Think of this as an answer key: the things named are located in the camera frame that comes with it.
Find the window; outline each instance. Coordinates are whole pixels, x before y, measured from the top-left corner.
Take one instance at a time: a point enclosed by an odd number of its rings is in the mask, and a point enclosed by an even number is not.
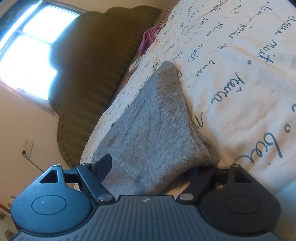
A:
[[[2,85],[52,111],[48,90],[57,72],[48,64],[49,49],[81,12],[53,1],[29,8],[0,40]]]

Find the window frame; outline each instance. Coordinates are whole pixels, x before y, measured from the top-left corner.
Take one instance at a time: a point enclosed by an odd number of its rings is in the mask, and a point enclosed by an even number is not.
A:
[[[3,56],[5,55],[5,53],[7,52],[7,50],[9,49],[9,47],[13,44],[14,40],[21,35],[25,35],[28,37],[31,37],[33,39],[36,39],[38,41],[41,41],[47,45],[52,45],[52,42],[49,42],[45,39],[42,38],[38,38],[36,36],[33,36],[31,34],[28,34],[24,31],[22,31],[22,29],[25,27],[25,25],[39,12],[41,11],[43,8],[45,8],[46,6],[54,6],[54,7],[58,7],[64,10],[68,10],[71,11],[73,13],[77,13],[77,14],[82,14],[87,12],[84,9],[69,5],[69,4],[65,4],[65,3],[61,3],[59,1],[54,1],[54,0],[44,0],[40,5],[38,5],[36,7],[36,9],[34,9],[24,20],[22,23],[20,23],[20,25],[16,28],[16,30],[11,34],[11,36],[8,38],[8,40],[6,41],[6,43],[3,45],[3,47],[0,49],[0,61],[2,60]],[[35,96],[33,94],[27,93],[27,92],[23,92],[21,90],[15,89],[13,87],[11,87],[10,85],[8,85],[7,83],[5,83],[4,81],[2,81],[0,79],[0,86],[6,88],[7,90],[9,90],[10,92],[16,94],[18,97],[20,97],[21,99],[25,100],[28,103],[31,103],[32,105],[42,109],[43,111],[55,115],[55,112],[53,110],[53,108],[51,107],[50,103],[48,100],[45,100],[43,98],[40,98],[38,96]]]

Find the wall socket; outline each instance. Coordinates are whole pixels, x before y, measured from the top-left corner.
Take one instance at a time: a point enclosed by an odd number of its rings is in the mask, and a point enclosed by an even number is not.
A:
[[[26,157],[28,160],[30,160],[30,157],[31,157],[31,150],[27,149],[27,148],[23,148],[23,152],[22,152],[22,155],[24,157]]]
[[[28,149],[28,150],[32,150],[34,141],[31,141],[30,139],[26,138],[23,147]]]
[[[33,144],[34,144],[34,141],[26,138],[24,144],[23,144],[23,152],[22,152],[22,155],[24,157],[26,157],[28,160],[30,160],[30,157],[31,157],[31,152],[32,152],[32,148],[33,148]]]

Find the wall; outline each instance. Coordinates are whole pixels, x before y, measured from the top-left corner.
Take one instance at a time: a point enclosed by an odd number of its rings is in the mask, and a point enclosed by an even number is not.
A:
[[[140,5],[157,7],[167,10],[176,0],[61,0],[64,3],[83,8],[88,11],[105,12],[111,7],[133,8]]]
[[[176,0],[62,0],[88,11],[105,12],[110,7],[133,8],[149,5],[166,11]],[[16,0],[4,0],[0,17]],[[25,157],[22,146],[25,138],[33,140],[31,161],[42,170],[54,163],[68,168],[57,145],[59,117],[52,116],[25,102],[0,86],[0,203],[7,207],[9,196],[19,195],[40,174]]]

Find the pink cloth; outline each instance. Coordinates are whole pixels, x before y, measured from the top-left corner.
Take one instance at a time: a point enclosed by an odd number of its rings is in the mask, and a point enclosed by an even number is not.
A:
[[[159,32],[165,27],[165,25],[166,25],[166,23],[164,23],[163,25],[161,25],[159,27],[159,29],[155,32],[155,34],[154,34],[155,38],[157,37],[157,35],[159,34]]]
[[[153,43],[153,41],[156,39],[155,33],[159,29],[159,26],[153,26],[149,28],[143,35],[142,42],[139,47],[139,54],[140,56],[144,53],[146,53],[149,46]]]

